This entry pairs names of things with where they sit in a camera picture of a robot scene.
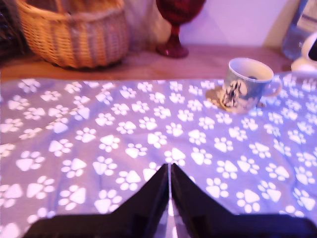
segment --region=gray fabric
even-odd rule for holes
[[[281,78],[280,96],[248,115],[217,107],[222,80],[4,83],[1,237],[54,214],[111,212],[165,162],[235,214],[317,224],[317,80]]]

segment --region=wicker basket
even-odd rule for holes
[[[105,66],[128,51],[123,0],[16,0],[31,50],[61,67]]]

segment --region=mug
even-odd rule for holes
[[[235,58],[229,62],[219,100],[227,111],[247,113],[262,96],[277,96],[281,89],[282,82],[270,67],[254,59]]]

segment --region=mug handle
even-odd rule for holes
[[[271,83],[272,83],[272,82],[278,83],[278,84],[279,84],[278,88],[277,88],[276,91],[273,92],[273,93],[270,93],[270,94],[267,94],[267,95],[262,95],[263,97],[267,97],[267,98],[276,97],[276,96],[278,96],[279,93],[281,92],[281,90],[282,90],[282,88],[283,88],[283,84],[282,84],[282,80],[280,79],[280,77],[279,77],[279,76],[273,77]]]

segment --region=white object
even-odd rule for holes
[[[317,40],[317,32],[311,34],[304,42],[302,47],[302,57],[295,60],[292,65],[292,71],[302,71],[317,74],[317,61],[311,60],[308,56],[309,51]]]

